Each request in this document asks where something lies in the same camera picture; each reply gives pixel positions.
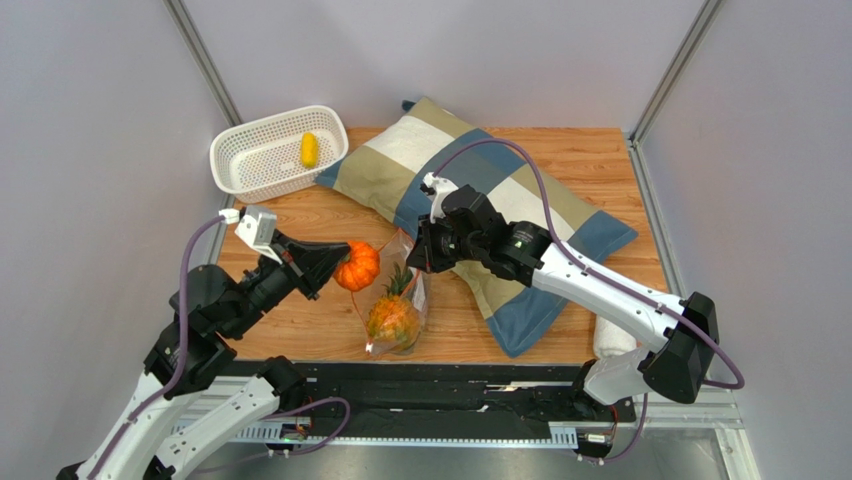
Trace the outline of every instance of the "gray floor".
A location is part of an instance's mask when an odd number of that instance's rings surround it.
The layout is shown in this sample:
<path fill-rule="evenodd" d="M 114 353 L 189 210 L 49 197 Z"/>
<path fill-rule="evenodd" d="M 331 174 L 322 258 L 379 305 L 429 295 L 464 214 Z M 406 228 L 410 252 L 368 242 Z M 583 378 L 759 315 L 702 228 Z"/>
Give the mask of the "gray floor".
<path fill-rule="evenodd" d="M 622 441 L 629 440 L 625 429 Z M 262 452 L 262 445 L 228 444 L 204 467 Z M 327 447 L 304 457 L 263 458 L 194 478 L 230 479 L 727 479 L 713 430 L 653 430 L 626 459 L 597 467 L 572 452 L 529 449 Z"/>

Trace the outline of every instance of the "white basket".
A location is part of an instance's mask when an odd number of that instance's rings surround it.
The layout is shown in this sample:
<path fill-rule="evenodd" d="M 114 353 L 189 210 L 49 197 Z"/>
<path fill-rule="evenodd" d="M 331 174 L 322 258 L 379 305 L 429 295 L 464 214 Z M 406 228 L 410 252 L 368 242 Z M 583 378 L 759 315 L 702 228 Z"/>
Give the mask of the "white basket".
<path fill-rule="evenodd" d="M 319 142 L 319 161 L 305 168 L 300 160 L 302 135 Z M 349 151 L 340 117 L 321 105 L 279 113 L 220 133 L 210 145 L 210 168 L 216 185 L 243 203 L 258 203 L 310 187 L 326 168 Z"/>

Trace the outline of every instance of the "plastic bag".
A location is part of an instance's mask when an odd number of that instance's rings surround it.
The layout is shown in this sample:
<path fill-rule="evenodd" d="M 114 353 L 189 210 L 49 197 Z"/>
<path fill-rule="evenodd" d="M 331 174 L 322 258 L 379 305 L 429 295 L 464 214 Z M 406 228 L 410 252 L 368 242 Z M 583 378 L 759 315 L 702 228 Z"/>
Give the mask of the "plastic bag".
<path fill-rule="evenodd" d="M 379 276 L 352 294 L 367 333 L 366 350 L 372 356 L 410 353 L 426 326 L 427 276 L 405 265 L 413 248 L 411 237 L 397 230 L 379 250 Z"/>

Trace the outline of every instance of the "wooden table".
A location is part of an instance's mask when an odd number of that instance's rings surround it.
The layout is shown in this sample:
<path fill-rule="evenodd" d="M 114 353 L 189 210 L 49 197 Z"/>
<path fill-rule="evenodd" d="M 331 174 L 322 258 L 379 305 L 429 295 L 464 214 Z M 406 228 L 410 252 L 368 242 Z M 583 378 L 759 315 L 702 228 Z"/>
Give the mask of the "wooden table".
<path fill-rule="evenodd" d="M 381 128 L 348 131 L 356 148 Z M 581 198 L 604 208 L 639 232 L 639 238 L 606 262 L 610 268 L 651 288 L 665 289 L 662 269 L 621 131 L 595 128 L 489 128 L 496 137 L 513 140 L 538 166 Z M 299 240 L 364 240 L 378 247 L 396 230 L 372 210 L 331 189 L 311 188 L 267 202 L 278 215 L 278 229 Z M 254 267 L 257 254 L 230 229 L 221 265 L 234 278 Z M 570 304 L 547 334 L 518 358 L 497 346 L 470 293 L 451 272 L 434 275 L 429 320 L 414 352 L 384 355 L 381 360 L 436 363 L 579 364 L 593 357 L 594 314 Z M 321 298 L 309 302 L 289 295 L 258 322 L 242 341 L 231 346 L 243 359 L 285 355 L 293 360 L 365 361 L 364 327 L 353 310 L 349 292 L 333 280 Z"/>

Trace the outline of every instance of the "striped pillow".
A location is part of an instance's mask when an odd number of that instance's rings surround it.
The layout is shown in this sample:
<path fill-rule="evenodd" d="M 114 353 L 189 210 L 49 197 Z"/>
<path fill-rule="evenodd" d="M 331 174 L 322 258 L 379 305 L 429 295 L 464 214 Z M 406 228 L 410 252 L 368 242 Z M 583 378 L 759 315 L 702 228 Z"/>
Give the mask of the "striped pillow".
<path fill-rule="evenodd" d="M 396 124 L 322 172 L 317 183 L 373 208 L 414 237 L 417 218 L 430 209 L 429 199 L 419 188 L 423 175 L 462 146 L 487 137 L 488 133 L 424 98 Z M 507 222 L 545 225 L 530 167 L 503 145 L 474 147 L 441 176 L 485 193 Z M 621 221 L 579 199 L 553 177 L 543 177 L 556 231 L 580 253 L 602 262 L 636 238 L 636 231 Z M 498 279 L 478 262 L 460 262 L 453 271 L 470 286 L 491 333 L 510 357 L 532 347 L 568 303 Z"/>

